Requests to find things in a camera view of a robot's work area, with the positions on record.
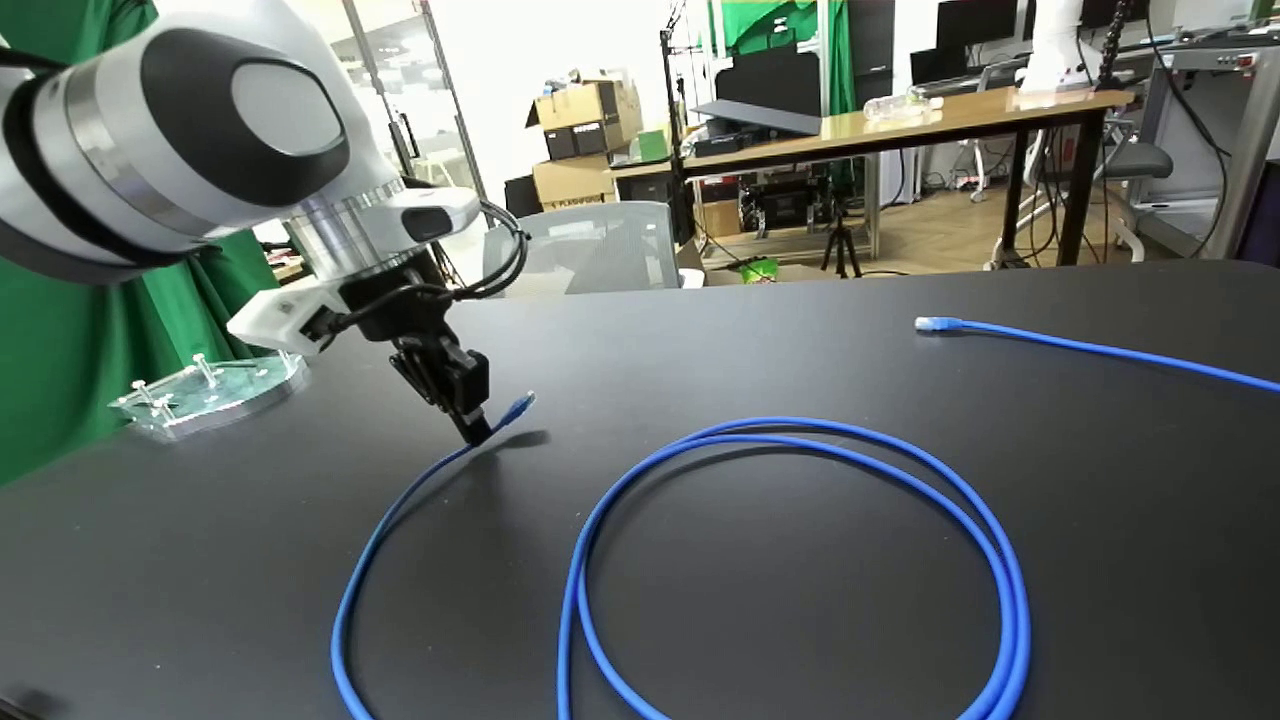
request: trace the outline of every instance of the desk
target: desk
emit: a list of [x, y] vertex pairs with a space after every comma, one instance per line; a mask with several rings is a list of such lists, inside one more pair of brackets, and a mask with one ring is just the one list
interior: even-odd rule
[[[713, 421], [813, 413], [919, 440], [1002, 511], [1033, 593], [1026, 720], [1280, 711], [1280, 404], [1210, 381], [919, 338], [969, 311], [1280, 374], [1280, 277], [1246, 262], [976, 270], [510, 300], [457, 311], [523, 436], [390, 544], [356, 618], [380, 715], [554, 715], [586, 509]], [[0, 690], [64, 720], [342, 715], [324, 638], [390, 494], [457, 443], [364, 344], [179, 446], [117, 440], [0, 487]], [[601, 630], [675, 715], [958, 715], [997, 651], [985, 562], [936, 511], [818, 461], [637, 494]], [[626, 715], [589, 672], [589, 720]]]
[[1011, 146], [1010, 209], [1004, 209], [1004, 247], [1011, 250], [1017, 209], [1020, 209], [1020, 191], [1026, 191], [1029, 132], [1078, 123], [1082, 143], [1078, 143], [1078, 162], [1071, 162], [1071, 184], [1070, 184], [1063, 237], [1057, 242], [1057, 260], [1078, 262], [1084, 221], [1089, 221], [1089, 187], [1092, 187], [1103, 116], [1124, 102], [1132, 102], [1132, 92], [1061, 92], [1061, 97], [1020, 99], [1020, 92], [997, 88], [997, 92], [949, 97], [943, 116], [936, 123], [873, 127], [869, 113], [850, 113], [850, 116], [828, 116], [818, 135], [756, 143], [756, 146], [723, 150], [723, 157], [691, 157], [691, 160], [684, 160], [684, 166], [675, 162], [671, 170], [681, 178], [733, 174], [733, 170], [754, 170], [754, 166], [772, 166], [772, 162], [850, 160], [850, 157], [865, 157], [865, 150], [1011, 132], [1017, 146]]

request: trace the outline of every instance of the wire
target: wire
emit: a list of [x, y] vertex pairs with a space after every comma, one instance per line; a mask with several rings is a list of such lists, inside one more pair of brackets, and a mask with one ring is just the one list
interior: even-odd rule
[[[828, 440], [807, 440], [799, 432], [818, 432], [818, 436], [839, 436], [839, 440], [862, 440], [873, 446], [889, 446], [904, 461], [923, 465], [927, 470], [936, 470], [953, 491], [966, 494], [966, 503], [958, 503], [953, 494], [943, 494], [939, 487], [923, 484], [919, 477], [884, 465], [875, 455], [865, 455], [857, 446], [846, 443], [828, 443]], [[857, 422], [834, 422], [834, 421], [807, 421], [807, 414], [747, 414], [747, 421], [733, 421], [733, 422], [718, 422], [703, 432], [691, 432], [651, 455], [646, 455], [637, 466], [628, 466], [594, 509], [594, 516], [586, 518], [571, 561], [570, 561], [570, 585], [563, 585], [563, 601], [559, 601], [559, 634], [557, 634], [557, 715], [571, 720], [571, 630], [579, 626], [597, 672], [604, 677], [604, 683], [637, 711], [637, 715], [665, 715], [651, 700], [646, 700], [626, 677], [619, 666], [607, 660], [604, 638], [597, 630], [597, 615], [594, 615], [594, 593], [589, 593], [589, 562], [594, 562], [594, 549], [597, 537], [604, 533], [607, 511], [651, 470], [662, 470], [665, 465], [691, 455], [691, 453], [710, 453], [710, 446], [764, 446], [764, 453], [806, 453], [806, 455], [828, 455], [852, 466], [865, 466], [895, 487], [917, 491], [919, 499], [936, 503], [987, 561], [987, 571], [997, 580], [997, 601], [1002, 601], [1002, 651], [993, 665], [987, 683], [982, 688], [982, 696], [966, 709], [966, 715], [1011, 715], [1020, 702], [1020, 690], [1029, 683], [1029, 665], [1033, 665], [1033, 613], [1029, 613], [1029, 587], [1026, 587], [1026, 571], [1020, 561], [1010, 544], [1010, 533], [1002, 526], [997, 511], [966, 484], [960, 470], [953, 470], [943, 461], [927, 455], [923, 446], [873, 432], [873, 427], [857, 427]]]
[[1002, 334], [1002, 338], [1043, 344], [1043, 348], [1061, 348], [1061, 350], [1084, 350], [1084, 355], [1107, 355], [1107, 358], [1130, 358], [1130, 365], [1174, 366], [1174, 370], [1210, 374], [1210, 381], [1226, 381], [1226, 382], [1241, 382], [1241, 389], [1255, 389], [1255, 390], [1280, 394], [1280, 381], [1246, 374], [1246, 370], [1233, 370], [1233, 366], [1196, 365], [1196, 358], [1161, 355], [1161, 350], [1140, 350], [1140, 348], [1122, 348], [1122, 344], [1089, 344], [1089, 338], [1071, 338], [1071, 334], [1048, 334], [1048, 332], [1011, 328], [1011, 322], [987, 322], [987, 318], [966, 318], [966, 315], [917, 315], [917, 332], [919, 334]]
[[531, 237], [520, 228], [520, 221], [518, 221], [510, 209], [500, 209], [500, 202], [484, 202], [484, 210], [510, 228], [510, 237], [518, 241], [518, 247], [511, 247], [511, 254], [510, 254], [497, 270], [490, 270], [484, 278], [476, 278], [476, 282], [467, 282], [467, 286], [457, 286], [452, 300], [500, 295], [504, 286], [511, 286], [511, 282], [520, 278], [520, 270], [523, 270], [523, 262], [530, 262], [530, 241], [531, 241]]
[[[531, 394], [520, 394], [504, 421], [491, 427], [504, 432], [511, 427], [523, 413], [530, 413]], [[463, 455], [476, 453], [472, 443], [450, 453], [444, 461], [436, 461], [420, 480], [414, 480], [390, 509], [383, 516], [373, 523], [364, 549], [361, 549], [361, 561], [343, 585], [343, 594], [333, 613], [333, 626], [329, 626], [329, 672], [333, 672], [333, 683], [348, 709], [351, 720], [373, 720], [364, 696], [361, 696], [361, 683], [351, 681], [351, 660], [348, 660], [348, 649], [351, 649], [351, 615], [356, 615], [356, 604], [361, 604], [361, 593], [364, 593], [364, 580], [369, 580], [369, 568], [376, 562], [383, 539], [400, 526], [400, 518], [409, 516], [409, 503], [431, 487], [452, 465], [459, 465]]]
[[1089, 68], [1089, 59], [1084, 59], [1082, 33], [1078, 33], [1078, 59], [1082, 59], [1082, 68], [1084, 68], [1089, 88], [1096, 88], [1092, 68]]
[[0, 68], [61, 71], [61, 68], [67, 68], [67, 65], [57, 65], [57, 59], [48, 59], [48, 54], [32, 54], [32, 50], [4, 46], [4, 42], [0, 42]]
[[1155, 68], [1169, 77], [1174, 99], [1190, 113], [1192, 127], [1206, 135], [1206, 143], [1214, 146], [1215, 166], [1222, 166], [1222, 174], [1226, 174], [1226, 191], [1222, 191], [1222, 201], [1215, 201], [1215, 209], [1214, 209], [1214, 223], [1210, 223], [1210, 233], [1196, 241], [1196, 247], [1190, 250], [1190, 254], [1200, 254], [1206, 242], [1214, 241], [1214, 233], [1215, 233], [1222, 221], [1226, 221], [1226, 202], [1228, 202], [1228, 187], [1233, 187], [1233, 170], [1228, 170], [1228, 157], [1233, 157], [1233, 150], [1215, 143], [1215, 135], [1210, 132], [1206, 116], [1192, 109], [1192, 99], [1185, 97], [1185, 88], [1176, 88], [1176, 77], [1174, 77], [1174, 68], [1163, 65], [1163, 50], [1155, 46], [1153, 16], [1150, 16], [1143, 22], [1150, 22], [1153, 59], [1155, 59]]

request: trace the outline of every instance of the cardboard box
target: cardboard box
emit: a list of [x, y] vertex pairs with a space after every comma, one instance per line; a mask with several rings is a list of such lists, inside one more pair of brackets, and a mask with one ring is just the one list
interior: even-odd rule
[[618, 201], [618, 178], [604, 157], [536, 162], [531, 184], [545, 209]]
[[641, 97], [626, 79], [570, 82], [541, 97], [523, 127], [550, 132], [554, 160], [626, 150], [641, 135]]
[[628, 146], [628, 135], [619, 123], [550, 127], [545, 139], [554, 160], [607, 157]]
[[710, 237], [710, 241], [721, 241], [721, 237], [740, 237], [740, 215], [738, 215], [738, 201], [713, 201], [713, 202], [700, 202], [696, 209], [696, 228]]

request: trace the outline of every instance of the wooden desk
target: wooden desk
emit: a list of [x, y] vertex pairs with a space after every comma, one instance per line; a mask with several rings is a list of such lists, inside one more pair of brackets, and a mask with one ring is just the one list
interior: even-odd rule
[[745, 150], [723, 150], [723, 157], [688, 157], [675, 162], [648, 162], [646, 170], [671, 166], [681, 178], [733, 174], [733, 170], [754, 170], [754, 166], [768, 166], [768, 162], [850, 160], [850, 157], [869, 157], [869, 150], [889, 150], [889, 146], [949, 143], [949, 139], [1011, 132], [1017, 146], [1011, 146], [1010, 209], [1004, 209], [1004, 250], [1011, 254], [1017, 250], [1011, 247], [1017, 209], [1020, 209], [1020, 191], [1026, 191], [1029, 132], [1078, 123], [1082, 143], [1078, 143], [1071, 184], [1070, 184], [1070, 221], [1063, 221], [1063, 241], [1057, 247], [1061, 262], [1078, 262], [1084, 215], [1089, 215], [1092, 162], [1096, 162], [1102, 135], [1103, 135], [1103, 116], [1124, 102], [1132, 102], [1132, 92], [1020, 97], [1017, 88], [1002, 88], [1002, 92], [949, 97], [939, 119], [934, 119], [934, 123], [875, 127], [869, 113], [850, 113], [850, 116], [828, 116], [818, 135], [754, 143]]

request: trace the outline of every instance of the table leg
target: table leg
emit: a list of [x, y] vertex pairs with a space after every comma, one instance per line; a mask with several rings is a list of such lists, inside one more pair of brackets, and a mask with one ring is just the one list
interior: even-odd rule
[[865, 157], [865, 241], [869, 241], [869, 250], [882, 250], [882, 201], [884, 201], [882, 197], [882, 150], [869, 150]]
[[1096, 113], [1082, 119], [1078, 166], [1070, 187], [1070, 221], [1063, 221], [1063, 241], [1057, 242], [1057, 262], [1078, 262], [1082, 254], [1102, 139], [1103, 139], [1103, 116]]
[[1026, 166], [1029, 166], [1029, 132], [1011, 132], [1011, 166], [1004, 197], [1004, 237], [1002, 237], [1002, 266], [1026, 266], [1017, 254], [1017, 215], [1026, 209]]

